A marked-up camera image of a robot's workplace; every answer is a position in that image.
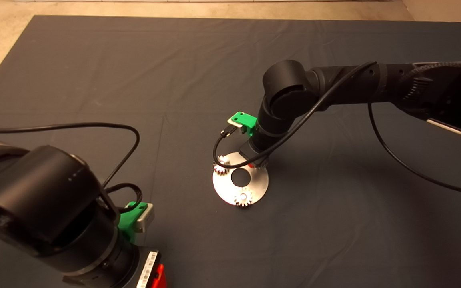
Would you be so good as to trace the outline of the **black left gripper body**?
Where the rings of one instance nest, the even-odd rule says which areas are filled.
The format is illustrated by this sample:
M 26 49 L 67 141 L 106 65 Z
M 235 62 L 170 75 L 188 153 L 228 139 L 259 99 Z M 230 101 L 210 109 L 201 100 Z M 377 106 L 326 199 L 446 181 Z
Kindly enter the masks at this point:
M 161 256 L 157 249 L 122 250 L 88 273 L 64 275 L 62 281 L 74 288 L 151 288 L 159 276 Z

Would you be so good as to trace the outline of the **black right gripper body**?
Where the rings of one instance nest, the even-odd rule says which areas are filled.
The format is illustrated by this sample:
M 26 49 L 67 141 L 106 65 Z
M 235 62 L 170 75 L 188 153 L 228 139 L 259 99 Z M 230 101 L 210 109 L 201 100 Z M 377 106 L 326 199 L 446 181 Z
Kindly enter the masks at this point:
M 249 160 L 250 158 L 259 155 L 261 151 L 256 150 L 250 141 L 247 141 L 242 144 L 239 148 L 239 154 L 245 159 Z M 260 159 L 255 160 L 253 163 L 256 165 L 256 168 L 265 168 L 269 162 L 269 156 L 263 156 Z

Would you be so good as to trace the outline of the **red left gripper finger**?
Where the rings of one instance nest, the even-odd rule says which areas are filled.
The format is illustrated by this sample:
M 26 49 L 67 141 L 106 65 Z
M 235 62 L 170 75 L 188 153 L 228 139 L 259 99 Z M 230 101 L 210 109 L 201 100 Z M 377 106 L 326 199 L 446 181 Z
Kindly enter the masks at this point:
M 167 288 L 168 281 L 166 280 L 164 265 L 159 264 L 155 270 L 154 278 L 152 279 L 152 288 Z

